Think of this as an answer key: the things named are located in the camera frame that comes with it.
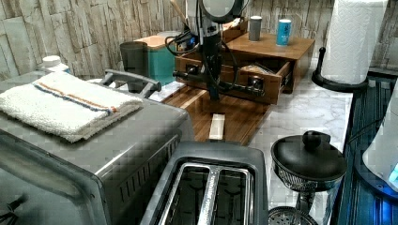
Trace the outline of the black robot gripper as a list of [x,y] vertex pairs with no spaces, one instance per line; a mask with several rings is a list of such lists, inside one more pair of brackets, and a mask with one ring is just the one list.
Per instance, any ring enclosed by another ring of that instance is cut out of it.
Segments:
[[211,75],[219,75],[221,73],[222,56],[220,48],[222,45],[221,33],[210,37],[204,37],[202,48],[202,60],[205,67],[205,74],[208,76],[207,89],[211,100],[219,100],[219,90]]

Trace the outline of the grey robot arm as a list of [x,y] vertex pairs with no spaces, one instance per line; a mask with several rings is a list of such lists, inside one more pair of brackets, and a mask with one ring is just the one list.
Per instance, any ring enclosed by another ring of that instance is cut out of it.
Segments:
[[237,81],[237,67],[234,67],[234,81],[221,83],[222,26],[241,16],[247,0],[185,0],[186,16],[191,33],[198,38],[199,53],[203,63],[203,81],[212,100],[219,99],[219,92],[231,90]]

